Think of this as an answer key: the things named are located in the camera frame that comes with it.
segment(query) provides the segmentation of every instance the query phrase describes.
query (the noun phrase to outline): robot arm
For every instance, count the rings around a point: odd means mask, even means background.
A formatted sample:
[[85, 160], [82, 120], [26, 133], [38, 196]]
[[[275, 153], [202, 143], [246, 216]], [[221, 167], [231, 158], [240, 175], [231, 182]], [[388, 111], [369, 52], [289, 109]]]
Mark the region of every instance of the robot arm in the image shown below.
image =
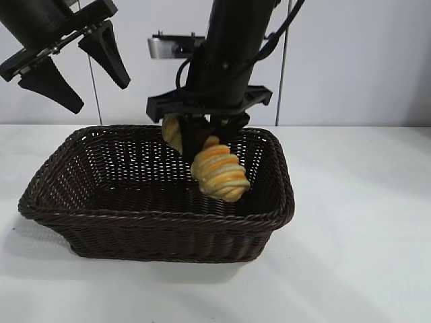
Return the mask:
[[77, 0], [0, 0], [0, 22], [24, 47], [0, 65], [0, 76], [42, 94], [78, 113], [84, 103], [63, 79], [51, 54], [79, 38], [79, 47], [95, 59], [115, 83], [126, 88], [129, 75], [121, 61], [112, 23], [116, 12], [112, 0], [96, 0], [73, 13]]
[[[79, 47], [95, 59], [115, 83], [130, 82], [115, 42], [112, 0], [95, 0], [73, 13], [77, 0], [0, 0], [0, 22], [23, 49], [0, 65], [0, 76], [21, 75], [22, 88], [42, 94], [78, 113], [83, 102], [55, 67], [51, 54], [84, 36]], [[269, 19], [280, 0], [214, 0], [206, 37], [165, 36], [149, 39], [153, 58], [186, 58], [176, 77], [176, 89], [148, 99], [147, 114], [159, 122], [176, 114], [183, 138], [183, 156], [192, 161], [210, 135], [229, 141], [248, 124], [247, 108], [269, 104], [271, 91], [250, 86], [257, 61], [266, 58], [295, 18], [304, 0], [297, 0], [281, 28], [261, 48]], [[185, 86], [183, 69], [190, 63]]]
[[[298, 0], [281, 28], [261, 49], [274, 8], [280, 0], [214, 0], [206, 39], [164, 36], [149, 39], [153, 58], [187, 58], [176, 77], [176, 89], [148, 99], [147, 114], [158, 122], [176, 114], [183, 140], [183, 157], [192, 161], [208, 136], [229, 141], [248, 124], [245, 112], [255, 104], [268, 105], [272, 92], [248, 84], [254, 64], [271, 54], [280, 36], [296, 17]], [[190, 63], [187, 82], [180, 75]]]

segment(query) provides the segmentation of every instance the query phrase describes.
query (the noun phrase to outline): white table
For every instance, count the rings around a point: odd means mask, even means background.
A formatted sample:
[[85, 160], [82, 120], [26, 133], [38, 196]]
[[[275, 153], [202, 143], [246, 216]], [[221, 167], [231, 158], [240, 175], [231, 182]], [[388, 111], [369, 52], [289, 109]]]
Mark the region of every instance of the white table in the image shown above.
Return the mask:
[[86, 260], [24, 220], [79, 127], [0, 126], [0, 322], [431, 322], [431, 129], [271, 128], [297, 209], [250, 264]]

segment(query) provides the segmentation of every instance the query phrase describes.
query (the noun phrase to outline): dark brown wicker basket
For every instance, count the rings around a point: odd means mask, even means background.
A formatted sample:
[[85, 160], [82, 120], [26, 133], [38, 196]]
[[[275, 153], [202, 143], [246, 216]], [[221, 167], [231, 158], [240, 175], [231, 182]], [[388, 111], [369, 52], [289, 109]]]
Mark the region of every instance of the dark brown wicker basket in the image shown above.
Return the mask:
[[19, 210], [88, 258], [250, 261], [291, 220], [294, 197], [269, 131], [243, 130], [230, 146], [251, 182], [237, 203], [202, 195], [160, 127], [78, 130], [33, 177]]

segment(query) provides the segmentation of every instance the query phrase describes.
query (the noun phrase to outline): basket rim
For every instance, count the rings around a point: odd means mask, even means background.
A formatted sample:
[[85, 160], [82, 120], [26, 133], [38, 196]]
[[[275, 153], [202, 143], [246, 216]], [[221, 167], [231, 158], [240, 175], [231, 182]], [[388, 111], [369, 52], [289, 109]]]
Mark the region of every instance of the basket rim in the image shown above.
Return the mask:
[[236, 231], [273, 231], [289, 223], [294, 215], [294, 193], [290, 184], [286, 159], [278, 139], [266, 129], [245, 128], [242, 131], [258, 131], [271, 139], [277, 154], [279, 168], [282, 174], [284, 198], [278, 208], [259, 214], [247, 216], [199, 214], [192, 212], [172, 211], [113, 211], [109, 209], [61, 209], [46, 208], [38, 205], [37, 192], [43, 185], [49, 171], [67, 159], [69, 148], [77, 141], [94, 131], [112, 130], [145, 130], [160, 128], [156, 125], [112, 125], [90, 126], [74, 131], [65, 142], [44, 162], [27, 189], [22, 195], [18, 209], [27, 219], [33, 219], [45, 225], [72, 226], [147, 226], [147, 227], [182, 227], [186, 229], [234, 229]]

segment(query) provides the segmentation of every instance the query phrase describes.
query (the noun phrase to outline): croissant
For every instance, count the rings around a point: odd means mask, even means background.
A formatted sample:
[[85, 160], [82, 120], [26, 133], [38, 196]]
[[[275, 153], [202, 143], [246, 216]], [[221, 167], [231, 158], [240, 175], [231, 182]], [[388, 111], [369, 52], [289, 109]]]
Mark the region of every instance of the croissant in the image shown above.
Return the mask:
[[[178, 120], [165, 117], [162, 127], [163, 139], [182, 153], [181, 131]], [[216, 136], [210, 136], [191, 165], [191, 175], [199, 181], [201, 192], [213, 199], [226, 202], [238, 201], [250, 188], [245, 168], [239, 164], [238, 156], [230, 153], [230, 148], [220, 145]]]

